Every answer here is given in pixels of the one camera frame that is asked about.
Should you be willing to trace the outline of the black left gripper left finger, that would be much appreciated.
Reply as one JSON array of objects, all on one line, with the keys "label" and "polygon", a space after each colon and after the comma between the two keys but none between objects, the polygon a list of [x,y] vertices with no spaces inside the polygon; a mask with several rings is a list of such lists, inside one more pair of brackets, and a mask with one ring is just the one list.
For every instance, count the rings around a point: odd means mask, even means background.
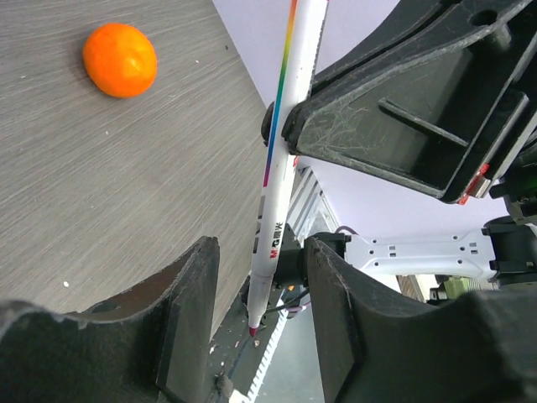
[{"label": "black left gripper left finger", "polygon": [[83,312],[1,304],[4,402],[202,402],[220,248],[174,263]]}]

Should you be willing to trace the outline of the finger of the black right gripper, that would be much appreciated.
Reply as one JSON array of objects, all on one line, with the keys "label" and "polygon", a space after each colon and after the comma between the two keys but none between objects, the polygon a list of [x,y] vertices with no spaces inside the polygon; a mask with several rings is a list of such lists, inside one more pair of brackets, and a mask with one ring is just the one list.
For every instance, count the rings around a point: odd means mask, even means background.
[{"label": "finger of the black right gripper", "polygon": [[[448,12],[456,4],[461,1],[400,1],[394,8],[393,12],[379,25],[363,42],[353,48],[348,54],[342,57],[337,62],[326,67],[323,71],[316,74],[313,81],[313,95],[320,92],[322,89],[335,84],[342,78],[349,77],[350,73],[357,72],[359,67],[364,67],[368,62],[378,59],[381,55],[386,55],[389,50],[395,49],[398,44],[403,44],[415,38],[417,34],[424,31],[425,28]],[[417,11],[421,6],[430,6],[430,11]],[[434,104],[432,113],[433,118],[438,118],[441,115],[441,107],[448,105],[453,95],[454,89],[448,88],[455,84],[455,76],[450,76],[442,79],[445,82],[441,84],[448,85],[443,88]],[[274,110],[274,102],[272,102],[261,125],[261,136],[265,147],[269,146],[270,125]],[[427,137],[424,134],[419,134],[411,129],[408,133],[391,133],[384,139],[377,136],[373,141],[373,133],[363,132],[363,139],[367,140],[362,144],[363,147],[413,147],[410,145],[411,140],[418,140],[417,147],[426,145]]]}]

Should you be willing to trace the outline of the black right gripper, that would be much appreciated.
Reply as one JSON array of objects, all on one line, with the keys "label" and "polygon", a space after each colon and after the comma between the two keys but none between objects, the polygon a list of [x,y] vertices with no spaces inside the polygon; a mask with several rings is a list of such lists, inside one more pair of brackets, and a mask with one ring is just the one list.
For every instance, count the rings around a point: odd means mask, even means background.
[{"label": "black right gripper", "polygon": [[[460,78],[433,118],[448,74]],[[400,127],[424,134],[426,145],[363,147],[363,132],[375,141]],[[283,136],[295,154],[444,203],[486,195],[534,203],[536,3],[461,1],[415,38],[311,91],[292,109]]]}]

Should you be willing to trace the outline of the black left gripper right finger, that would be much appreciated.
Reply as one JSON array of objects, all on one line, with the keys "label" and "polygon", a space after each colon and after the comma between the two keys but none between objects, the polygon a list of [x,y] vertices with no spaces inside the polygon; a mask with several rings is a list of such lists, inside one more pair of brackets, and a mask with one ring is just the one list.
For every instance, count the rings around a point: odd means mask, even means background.
[{"label": "black left gripper right finger", "polygon": [[535,401],[533,291],[473,291],[430,306],[316,238],[305,257],[326,401]]}]

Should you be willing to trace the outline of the white marker pen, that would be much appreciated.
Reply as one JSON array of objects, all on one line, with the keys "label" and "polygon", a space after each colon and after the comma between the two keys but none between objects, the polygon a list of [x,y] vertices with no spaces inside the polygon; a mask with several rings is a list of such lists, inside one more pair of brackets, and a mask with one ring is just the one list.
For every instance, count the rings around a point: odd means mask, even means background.
[{"label": "white marker pen", "polygon": [[310,94],[328,4],[321,0],[290,3],[251,260],[247,310],[252,337],[267,310],[295,178],[295,157],[283,138],[284,124],[291,110]]}]

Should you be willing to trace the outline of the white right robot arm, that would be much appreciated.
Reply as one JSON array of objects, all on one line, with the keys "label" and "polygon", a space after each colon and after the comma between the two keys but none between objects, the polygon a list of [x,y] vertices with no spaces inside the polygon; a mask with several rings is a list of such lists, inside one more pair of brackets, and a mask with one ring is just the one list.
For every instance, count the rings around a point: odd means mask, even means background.
[{"label": "white right robot arm", "polygon": [[351,236],[370,275],[536,282],[536,4],[402,1],[318,73],[284,119],[293,154],[448,204],[503,199],[482,228],[409,239]]}]

